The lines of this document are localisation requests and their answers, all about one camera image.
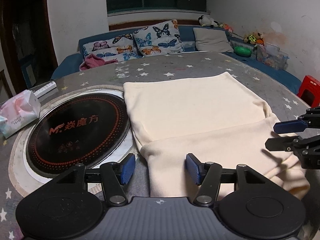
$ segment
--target cream fleece blanket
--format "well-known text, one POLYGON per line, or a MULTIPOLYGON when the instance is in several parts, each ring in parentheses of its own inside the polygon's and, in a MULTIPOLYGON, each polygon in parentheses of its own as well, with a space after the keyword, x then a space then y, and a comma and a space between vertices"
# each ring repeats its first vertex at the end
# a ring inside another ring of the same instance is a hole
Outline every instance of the cream fleece blanket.
MULTIPOLYGON (((148 162, 153 197, 193 197, 186 154, 235 169, 244 163, 302 198, 309 183, 292 152, 269 152, 278 122, 266 101, 227 72, 205 78, 124 84, 138 149, 148 162)), ((219 198, 233 191, 223 184, 219 198)))

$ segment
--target blue sofa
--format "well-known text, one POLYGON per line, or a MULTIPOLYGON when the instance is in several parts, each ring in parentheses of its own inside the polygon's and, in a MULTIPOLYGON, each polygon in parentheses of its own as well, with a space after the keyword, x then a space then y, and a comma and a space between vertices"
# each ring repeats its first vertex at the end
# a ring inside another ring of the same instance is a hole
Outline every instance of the blue sofa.
MULTIPOLYGON (((211 29, 210 27, 201 27, 199 25, 179 25, 179 31, 180 31, 180 37, 181 41, 184 43, 184 48, 186 52, 192 52, 192 51, 197 51, 195 47, 195 35, 193 33, 193 28, 207 28, 211 29)), ((101 41, 101 40, 109 40, 112 39, 118 35, 121 34, 126 34, 126 33, 133 33, 135 30, 138 30, 139 28, 132 28, 132 29, 127 29, 127 30, 120 30, 120 31, 113 31, 113 32, 108 32, 108 33, 103 33, 91 37, 87 37, 84 39, 79 40, 79 48, 80 48, 80 53, 72 54, 70 56, 67 56, 63 62, 56 68, 54 73, 52 74, 51 79, 57 79, 75 72, 79 71, 79 66, 83 62, 84 57, 83 57, 83 45, 89 42, 93 41, 101 41)), ((226 31, 226 35, 228 40, 238 40, 237 38, 230 37, 230 33, 226 31)), ((261 72, 269 75, 279 83, 283 84, 286 86, 291 92, 294 94, 298 93, 299 87, 301 85, 301 81, 296 78, 295 76, 291 75, 287 71, 284 70, 275 70, 274 68, 271 68, 262 62, 259 62, 255 59, 252 58, 244 58, 240 57, 234 53, 225 53, 228 56, 231 56, 239 61, 244 62, 245 64, 254 67, 261 72)))

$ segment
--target butterfly pillow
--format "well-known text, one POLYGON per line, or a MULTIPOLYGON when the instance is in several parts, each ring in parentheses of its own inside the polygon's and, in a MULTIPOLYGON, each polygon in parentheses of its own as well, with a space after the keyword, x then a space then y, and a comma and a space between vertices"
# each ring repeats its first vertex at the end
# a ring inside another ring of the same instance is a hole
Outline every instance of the butterfly pillow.
POLYGON ((132 34, 121 34, 110 40, 105 41, 94 41, 83 45, 83 56, 86 57, 90 53, 101 49, 110 49, 110 48, 119 48, 119 47, 128 47, 133 48, 133 37, 132 34))
POLYGON ((92 54, 96 55, 97 57, 103 58, 105 61, 117 59, 119 62, 141 57, 133 51, 130 45, 127 47, 100 49, 97 51, 93 51, 92 54))
POLYGON ((140 53, 154 56, 183 52, 177 20, 159 23, 133 32, 140 53))

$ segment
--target green bowl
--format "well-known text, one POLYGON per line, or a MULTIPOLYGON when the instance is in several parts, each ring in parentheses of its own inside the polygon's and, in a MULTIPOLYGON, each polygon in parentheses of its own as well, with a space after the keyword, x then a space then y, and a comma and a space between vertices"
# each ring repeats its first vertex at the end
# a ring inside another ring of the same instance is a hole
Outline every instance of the green bowl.
POLYGON ((250 57, 252 54, 252 50, 244 47, 235 47, 233 49, 234 53, 241 57, 250 57))

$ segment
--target wooden door frame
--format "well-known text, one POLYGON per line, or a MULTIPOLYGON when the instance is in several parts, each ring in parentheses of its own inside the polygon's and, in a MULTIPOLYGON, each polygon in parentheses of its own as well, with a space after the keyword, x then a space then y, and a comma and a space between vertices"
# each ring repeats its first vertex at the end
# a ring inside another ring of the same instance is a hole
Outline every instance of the wooden door frame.
MULTIPOLYGON (((11 4, 12 0, 0 0, 0 42, 11 83, 15 92, 18 94, 27 89, 27 85, 21 71, 12 34, 12 17, 10 10, 11 4)), ((43 10, 45 20, 45 35, 47 36, 47 41, 49 43, 50 59, 53 67, 56 69, 58 67, 58 62, 52 43, 47 0, 43 0, 43 10)))
POLYGON ((27 85, 22 74, 13 39, 11 4, 12 0, 0 0, 0 41, 12 86, 18 94, 27 89, 27 85))

